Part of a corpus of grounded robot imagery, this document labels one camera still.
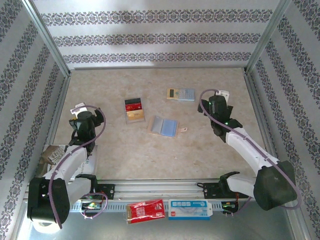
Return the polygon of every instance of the patterned wall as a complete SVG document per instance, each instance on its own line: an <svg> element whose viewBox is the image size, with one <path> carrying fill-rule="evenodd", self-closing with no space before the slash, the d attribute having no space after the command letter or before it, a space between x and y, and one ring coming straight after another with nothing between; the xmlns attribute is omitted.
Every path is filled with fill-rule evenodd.
<svg viewBox="0 0 320 240"><path fill-rule="evenodd" d="M279 0L34 0L70 69L245 67Z"/></svg>
<svg viewBox="0 0 320 240"><path fill-rule="evenodd" d="M251 73L279 159L290 160L320 239L320 1L293 1Z"/></svg>
<svg viewBox="0 0 320 240"><path fill-rule="evenodd" d="M64 76L19 0L0 0L0 240L10 239Z"/></svg>

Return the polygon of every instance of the small tag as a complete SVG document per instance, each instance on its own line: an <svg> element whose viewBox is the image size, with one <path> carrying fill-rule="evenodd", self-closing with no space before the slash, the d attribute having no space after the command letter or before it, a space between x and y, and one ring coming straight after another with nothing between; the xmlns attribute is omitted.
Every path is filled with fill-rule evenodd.
<svg viewBox="0 0 320 240"><path fill-rule="evenodd" d="M186 132L187 130L188 130L187 127L179 128L179 132L180 132L180 133Z"/></svg>

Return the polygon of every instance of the tiled floor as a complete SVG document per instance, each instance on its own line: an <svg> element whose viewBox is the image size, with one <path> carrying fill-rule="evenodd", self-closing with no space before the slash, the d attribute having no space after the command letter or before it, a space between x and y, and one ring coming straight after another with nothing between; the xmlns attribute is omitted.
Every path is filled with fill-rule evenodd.
<svg viewBox="0 0 320 240"><path fill-rule="evenodd" d="M194 88L196 102L167 100L170 87ZM253 176L242 157L214 135L208 117L197 112L200 93L211 88L230 92L232 118L263 146L240 68L76 70L54 143L70 141L70 109L85 102L100 107L107 118L105 132L96 141L98 179L218 178L231 171ZM130 97L143 98L146 122L126 124L123 100ZM178 120L179 127L188 130L175 139L147 134L153 115Z"/></svg>

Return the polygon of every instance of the purple cable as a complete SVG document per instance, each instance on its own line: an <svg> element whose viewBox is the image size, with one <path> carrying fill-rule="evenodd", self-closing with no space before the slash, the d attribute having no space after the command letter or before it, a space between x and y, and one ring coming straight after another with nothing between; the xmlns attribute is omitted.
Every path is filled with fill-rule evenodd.
<svg viewBox="0 0 320 240"><path fill-rule="evenodd" d="M205 115L207 115L212 121L214 121L216 124L219 124L220 126L224 127L225 129L228 129L234 133L236 133L237 135L239 135L241 138L243 138L244 140L246 140L266 161L268 161L275 169L277 169L277 171L288 181L288 183L291 185L291 187L295 190L296 195L297 195L297 200L298 203L295 206L281 206L284 209L288 209L288 210L295 210L300 208L301 204L302 204L302 196L301 196L301 192L300 190L296 187L296 185L291 181L291 179L284 173L284 171L282 171L273 161L271 161L267 155L264 154L263 151L261 151L249 138L247 138L245 135L243 135L242 133L238 132L237 130L234 130L231 127L228 127L227 125L223 124L222 122L219 122L218 120L214 119L212 116L210 116L210 114L206 111L203 103L202 103L202 96L206 93L206 92L211 92L213 91L214 94L218 93L219 91L217 89L207 89L204 90L201 94L200 94L200 100L199 100L199 104L203 110L203 112L205 113ZM248 203L250 201L250 197L248 198L248 200L244 203L244 205L242 206L242 208L240 208L239 210L242 210L243 208L246 208L248 206Z"/></svg>
<svg viewBox="0 0 320 240"><path fill-rule="evenodd" d="M86 195L84 195L82 197L84 198L84 197L93 196L93 195L101 195L101 196L105 197L106 202L105 202L104 207L97 214L95 214L93 216L87 216L86 215L86 211L88 209L84 210L83 213L81 212L82 216L84 216L85 219L94 219L95 217L98 217L100 214L103 213L103 211L106 209L106 207L108 205L108 196L103 192L92 192L92 193L88 193L88 194L86 194Z"/></svg>
<svg viewBox="0 0 320 240"><path fill-rule="evenodd" d="M104 132L104 130L105 130L105 128L106 128L106 116L104 115L104 113L103 113L99 108L97 108L96 106L84 105L84 106L79 106L79 107L75 108L74 110L78 110L78 109L80 109L80 108L93 108L93 109L98 110L98 111L101 113L101 115L103 116L103 122L104 122L104 124L103 124L103 128L102 128L101 132L99 132L99 134L98 134L95 138L91 139L90 141L85 142L84 144L76 147L76 148L73 149L71 152L69 152L69 153L58 163L58 165L57 165L56 168L55 168L55 171L53 172L53 174L52 174L52 176L51 176L51 178L50 178L50 181L49 181L49 189L48 189L49 200L50 200L50 205L51 205L51 208L52 208L52 211L53 211L54 218L55 218L55 220L56 220L56 223L59 225L59 228L60 228L60 229L62 229L62 224L61 224L61 221L60 221L60 218L59 218L59 215L58 215L56 206L55 206L54 198L53 198L53 195L52 195L52 184L53 184L55 175L57 174L56 171L61 167L61 165L64 163L64 161L65 161L69 156L71 156L75 151L77 151L77 150L79 150L80 148L83 148L84 146L86 146L86 145L94 142L98 137L100 137L100 135Z"/></svg>

